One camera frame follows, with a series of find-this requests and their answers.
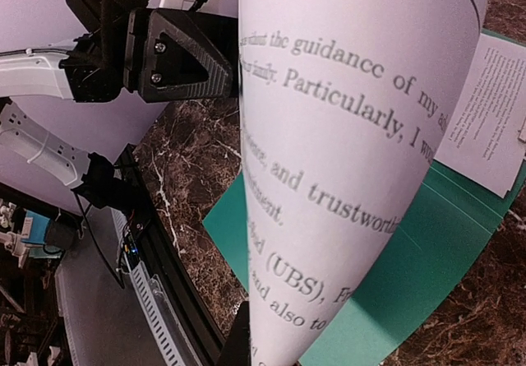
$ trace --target teal folder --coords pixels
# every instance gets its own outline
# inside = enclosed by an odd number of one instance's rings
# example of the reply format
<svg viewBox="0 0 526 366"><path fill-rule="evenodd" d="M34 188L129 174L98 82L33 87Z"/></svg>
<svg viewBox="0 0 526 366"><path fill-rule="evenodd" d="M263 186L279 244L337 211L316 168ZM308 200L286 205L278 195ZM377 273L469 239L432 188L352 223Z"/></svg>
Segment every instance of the teal folder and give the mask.
<svg viewBox="0 0 526 366"><path fill-rule="evenodd" d="M377 366L459 283L517 197L502 199L434 162L380 258L354 296L301 358L303 366ZM205 218L205 227L248 286L245 192L240 176Z"/></svg>

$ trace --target curled paper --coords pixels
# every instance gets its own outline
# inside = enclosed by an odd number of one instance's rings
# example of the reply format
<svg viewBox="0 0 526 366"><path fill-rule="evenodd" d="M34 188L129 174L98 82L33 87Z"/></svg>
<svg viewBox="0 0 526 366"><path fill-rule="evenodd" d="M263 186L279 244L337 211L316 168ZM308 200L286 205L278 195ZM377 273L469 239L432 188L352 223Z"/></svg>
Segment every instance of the curled paper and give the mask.
<svg viewBox="0 0 526 366"><path fill-rule="evenodd" d="M486 5L240 0L253 366L294 364L396 231Z"/></svg>

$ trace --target paper document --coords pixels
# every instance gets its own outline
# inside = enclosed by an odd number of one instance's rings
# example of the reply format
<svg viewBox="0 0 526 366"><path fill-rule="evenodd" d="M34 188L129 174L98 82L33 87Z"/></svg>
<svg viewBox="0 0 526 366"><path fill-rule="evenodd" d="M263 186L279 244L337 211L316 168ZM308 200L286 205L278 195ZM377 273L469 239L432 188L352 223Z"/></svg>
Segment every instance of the paper document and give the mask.
<svg viewBox="0 0 526 366"><path fill-rule="evenodd" d="M526 151L526 48L481 35L436 160L504 197Z"/></svg>
<svg viewBox="0 0 526 366"><path fill-rule="evenodd" d="M240 0L252 365L294 364L383 251L445 134L486 6Z"/></svg>

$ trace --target screw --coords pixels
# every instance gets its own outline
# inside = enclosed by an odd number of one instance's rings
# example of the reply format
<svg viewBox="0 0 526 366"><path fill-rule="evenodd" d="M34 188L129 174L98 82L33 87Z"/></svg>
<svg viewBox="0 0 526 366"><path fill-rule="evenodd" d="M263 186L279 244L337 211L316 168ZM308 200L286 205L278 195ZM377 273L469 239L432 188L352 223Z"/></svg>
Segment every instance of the screw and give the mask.
<svg viewBox="0 0 526 366"><path fill-rule="evenodd" d="M151 81L154 84L159 84L162 80L163 80L163 76L161 74L159 74L158 72L156 72L155 74L151 75Z"/></svg>
<svg viewBox="0 0 526 366"><path fill-rule="evenodd" d="M163 53L166 50L166 44L165 43L156 43L155 44L155 52L156 53Z"/></svg>

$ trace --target white wall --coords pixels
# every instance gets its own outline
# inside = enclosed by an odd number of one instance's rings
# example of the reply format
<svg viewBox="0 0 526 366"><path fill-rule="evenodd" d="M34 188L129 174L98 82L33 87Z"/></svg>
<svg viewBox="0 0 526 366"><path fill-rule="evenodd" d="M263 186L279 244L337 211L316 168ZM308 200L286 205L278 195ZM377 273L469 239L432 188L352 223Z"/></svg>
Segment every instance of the white wall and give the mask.
<svg viewBox="0 0 526 366"><path fill-rule="evenodd" d="M150 7L158 4L159 0L150 0ZM41 46L85 33L65 0L0 0L0 28L0 51ZM145 104L126 91L107 104L76 104L37 96L14 100L37 123L64 141L96 151L111 161L117 159L127 143L138 143L164 108L163 104ZM0 182L77 211L71 191L55 177L2 146Z"/></svg>

